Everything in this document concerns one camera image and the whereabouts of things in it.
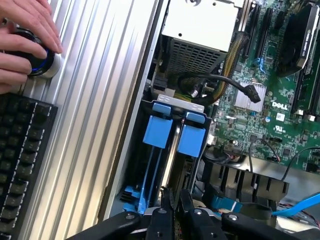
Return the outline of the person's bare hand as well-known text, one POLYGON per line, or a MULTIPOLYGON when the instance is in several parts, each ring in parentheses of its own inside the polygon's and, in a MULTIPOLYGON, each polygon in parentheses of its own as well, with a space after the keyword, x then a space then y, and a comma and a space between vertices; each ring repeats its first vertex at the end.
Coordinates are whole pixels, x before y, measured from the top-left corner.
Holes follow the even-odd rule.
POLYGON ((15 25, 30 30, 52 51, 63 52, 60 35, 51 17, 46 0, 2 0, 0 19, 8 22, 0 27, 0 93, 10 92, 13 86, 24 84, 32 72, 31 63, 8 52, 25 52, 39 59, 47 57, 38 43, 14 34, 15 25))

